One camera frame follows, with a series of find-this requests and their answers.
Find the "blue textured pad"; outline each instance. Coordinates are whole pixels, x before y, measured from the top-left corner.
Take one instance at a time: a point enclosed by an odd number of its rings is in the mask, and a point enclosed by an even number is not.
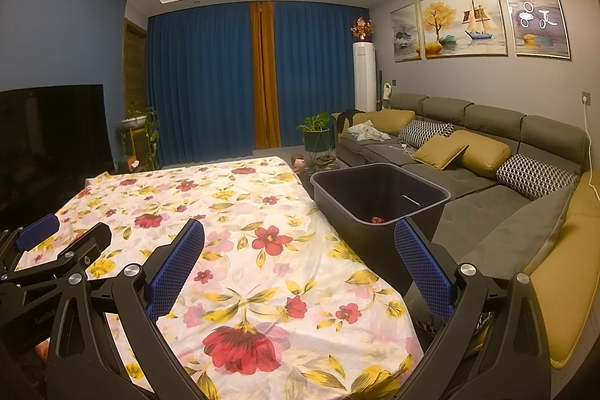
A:
[[[394,243],[431,313],[448,322],[454,313],[452,283],[419,235],[404,219],[396,224]]]
[[[194,220],[150,282],[146,314],[152,322],[171,311],[203,248],[204,228]]]
[[[37,222],[27,226],[19,233],[17,237],[17,249],[19,251],[29,251],[40,244],[44,239],[58,232],[58,217],[54,214],[48,214]]]

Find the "metal screw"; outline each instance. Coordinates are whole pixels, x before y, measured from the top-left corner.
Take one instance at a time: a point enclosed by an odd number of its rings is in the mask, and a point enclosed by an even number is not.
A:
[[[527,285],[529,283],[529,276],[527,276],[525,273],[517,273],[517,281]]]
[[[477,273],[477,268],[470,263],[464,263],[460,265],[460,272],[467,276],[473,276],[475,273]]]
[[[123,273],[125,276],[136,276],[140,272],[140,267],[137,264],[128,264]]]
[[[81,281],[81,274],[80,273],[73,273],[70,277],[69,277],[69,284],[70,285],[77,285],[80,281]]]

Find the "black and white patterned pillow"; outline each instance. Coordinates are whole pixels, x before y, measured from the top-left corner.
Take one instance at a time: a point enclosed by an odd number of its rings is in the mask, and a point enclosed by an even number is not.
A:
[[[398,133],[398,142],[406,143],[413,148],[420,148],[431,139],[434,134],[448,137],[454,132],[452,123],[440,124],[429,121],[411,121]]]
[[[498,168],[496,178],[499,183],[530,200],[575,184],[579,180],[579,176],[558,168],[558,166],[542,163],[522,154],[510,157]]]

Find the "trash bin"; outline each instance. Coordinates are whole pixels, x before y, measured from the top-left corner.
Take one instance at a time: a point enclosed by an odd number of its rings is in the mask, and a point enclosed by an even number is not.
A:
[[[315,173],[311,182],[314,201],[340,237],[404,295],[412,278],[394,246],[394,227],[411,217],[431,241],[450,193],[389,163]]]

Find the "orange curtain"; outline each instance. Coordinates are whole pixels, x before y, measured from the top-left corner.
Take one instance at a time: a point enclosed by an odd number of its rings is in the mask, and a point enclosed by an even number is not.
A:
[[[254,127],[256,149],[281,146],[277,82],[275,81],[275,37],[273,4],[250,3],[252,56],[254,63]]]

